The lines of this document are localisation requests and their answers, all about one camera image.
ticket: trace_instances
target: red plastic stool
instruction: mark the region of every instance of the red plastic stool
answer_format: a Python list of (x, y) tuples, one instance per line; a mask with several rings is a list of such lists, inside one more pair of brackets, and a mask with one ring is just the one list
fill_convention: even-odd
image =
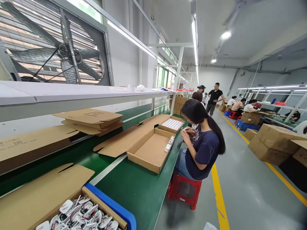
[[(192, 198), (188, 198), (188, 197), (185, 197), (179, 194), (178, 189), (179, 189), (180, 183), (182, 182), (186, 182), (195, 188), (195, 192)], [(195, 210), (197, 200), (198, 200), (198, 194), (199, 194), (199, 191), (201, 190), (201, 182), (202, 182), (201, 180), (191, 180), (184, 176), (180, 176), (177, 173), (174, 173), (173, 178), (170, 183), (169, 192), (168, 192), (169, 199), (170, 200), (179, 199), (191, 205), (191, 209)]]
[(237, 121), (238, 121), (239, 119), (241, 119), (241, 117), (242, 117), (242, 116), (239, 116), (239, 117), (238, 117), (238, 119), (235, 121), (235, 123), (234, 123), (234, 124), (236, 124), (236, 123), (237, 123)]
[(231, 113), (228, 116), (230, 119), (237, 119), (238, 118), (238, 114), (235, 111), (231, 111)]

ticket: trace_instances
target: blue plastic crate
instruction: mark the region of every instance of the blue plastic crate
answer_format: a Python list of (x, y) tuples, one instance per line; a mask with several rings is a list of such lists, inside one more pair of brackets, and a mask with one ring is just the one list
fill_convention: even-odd
[(224, 116), (228, 117), (229, 114), (230, 114), (230, 112), (225, 112), (225, 113), (224, 113)]
[(239, 129), (242, 130), (242, 131), (246, 131), (248, 128), (249, 128), (249, 129), (255, 129), (255, 130), (257, 130), (257, 131), (260, 129), (260, 126), (252, 125), (252, 124), (246, 124), (246, 123), (244, 123), (244, 122), (241, 121), (241, 120), (238, 120), (238, 121), (237, 121), (236, 127), (239, 128)]
[(86, 183), (85, 187), (87, 187), (95, 196), (101, 199), (106, 205), (108, 205), (114, 212), (116, 212), (124, 221), (128, 224), (128, 230), (136, 230), (137, 229), (137, 221), (134, 215), (119, 205), (117, 202), (112, 200), (106, 194), (101, 192), (94, 185)]

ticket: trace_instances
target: long black hair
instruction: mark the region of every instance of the long black hair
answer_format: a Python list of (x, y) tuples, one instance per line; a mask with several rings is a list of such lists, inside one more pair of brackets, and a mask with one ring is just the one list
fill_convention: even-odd
[(187, 100), (182, 106), (180, 113), (182, 116), (186, 116), (191, 122), (195, 124), (200, 124), (205, 119), (207, 119), (210, 129), (212, 129), (212, 131), (218, 136), (219, 139), (219, 148), (217, 150), (217, 153), (219, 155), (223, 155), (225, 153), (226, 145), (223, 133), (220, 127), (214, 121), (214, 119), (208, 115), (205, 107), (202, 105), (201, 102), (195, 99)]

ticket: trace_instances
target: yellow floor line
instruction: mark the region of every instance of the yellow floor line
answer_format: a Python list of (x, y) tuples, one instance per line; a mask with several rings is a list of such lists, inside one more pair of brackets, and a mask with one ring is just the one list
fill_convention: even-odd
[[(249, 144), (249, 140), (244, 137), (239, 130), (233, 126), (232, 123), (222, 114), (218, 109), (216, 109), (219, 114), (230, 124), (230, 126), (245, 140), (247, 144)], [(265, 162), (266, 165), (276, 174), (276, 176), (281, 179), (281, 181), (290, 189), (290, 191), (307, 207), (307, 200), (270, 164)]]
[(218, 178), (216, 165), (214, 164), (212, 169), (212, 179), (213, 179), (213, 187), (215, 192), (215, 199), (216, 199), (216, 207), (217, 207), (217, 216), (218, 221), (220, 223), (220, 230), (230, 230), (228, 218), (226, 214), (226, 208), (224, 204), (224, 198), (222, 194), (222, 189), (220, 185), (220, 180)]

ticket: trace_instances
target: shorts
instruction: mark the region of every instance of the shorts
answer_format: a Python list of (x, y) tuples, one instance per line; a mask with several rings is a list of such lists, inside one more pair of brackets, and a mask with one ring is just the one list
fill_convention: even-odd
[(207, 108), (206, 108), (207, 113), (209, 113), (210, 111), (210, 115), (213, 115), (214, 109), (215, 109), (215, 105), (207, 104)]

